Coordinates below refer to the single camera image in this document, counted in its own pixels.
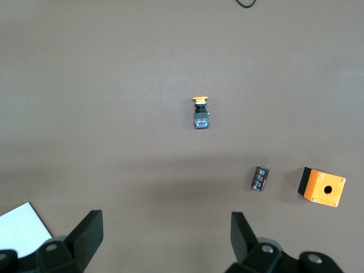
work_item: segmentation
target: silver bolt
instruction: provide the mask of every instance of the silver bolt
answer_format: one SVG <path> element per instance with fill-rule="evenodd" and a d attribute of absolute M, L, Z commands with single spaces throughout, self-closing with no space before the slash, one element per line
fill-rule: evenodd
<path fill-rule="evenodd" d="M 269 245 L 263 245 L 262 246 L 262 250 L 265 253 L 273 253 L 274 252 L 274 249 L 271 246 L 269 246 Z"/>
<path fill-rule="evenodd" d="M 46 248 L 45 248 L 45 250 L 46 251 L 52 251 L 52 250 L 54 250 L 54 249 L 56 249 L 57 248 L 57 245 L 56 244 L 51 244 L 51 245 L 49 245 L 49 246 L 47 246 Z"/>
<path fill-rule="evenodd" d="M 322 263 L 322 259 L 317 255 L 309 254 L 307 258 L 313 263 Z"/>

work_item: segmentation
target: white paper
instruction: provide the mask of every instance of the white paper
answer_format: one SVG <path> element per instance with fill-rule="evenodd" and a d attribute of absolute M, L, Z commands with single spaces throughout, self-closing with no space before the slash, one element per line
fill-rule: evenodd
<path fill-rule="evenodd" d="M 18 258 L 32 254 L 51 238 L 30 203 L 0 217 L 0 250 L 16 250 Z"/>

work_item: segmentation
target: black cylindrical capacitor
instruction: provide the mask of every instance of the black cylindrical capacitor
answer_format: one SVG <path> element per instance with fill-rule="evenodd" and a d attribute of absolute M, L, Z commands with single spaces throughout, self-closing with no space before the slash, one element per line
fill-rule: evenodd
<path fill-rule="evenodd" d="M 269 169 L 264 167 L 257 167 L 255 171 L 252 188 L 256 191 L 262 192 L 264 190 L 264 186 L 266 185 L 267 177 L 268 177 Z"/>

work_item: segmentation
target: black cable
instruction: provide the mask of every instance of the black cable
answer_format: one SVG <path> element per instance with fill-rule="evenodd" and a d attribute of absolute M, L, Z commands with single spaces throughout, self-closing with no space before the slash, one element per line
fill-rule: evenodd
<path fill-rule="evenodd" d="M 253 7 L 254 4 L 255 4 L 255 1 L 254 0 L 250 5 L 244 5 L 243 3 L 241 3 L 239 0 L 237 0 L 238 4 L 241 5 L 242 7 L 246 8 L 246 9 L 249 9 L 250 7 Z"/>

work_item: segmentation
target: orange box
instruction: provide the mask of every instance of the orange box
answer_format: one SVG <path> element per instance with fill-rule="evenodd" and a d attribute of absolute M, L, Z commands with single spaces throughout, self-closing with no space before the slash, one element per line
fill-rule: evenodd
<path fill-rule="evenodd" d="M 311 202 L 337 207 L 346 179 L 305 167 L 298 193 Z"/>

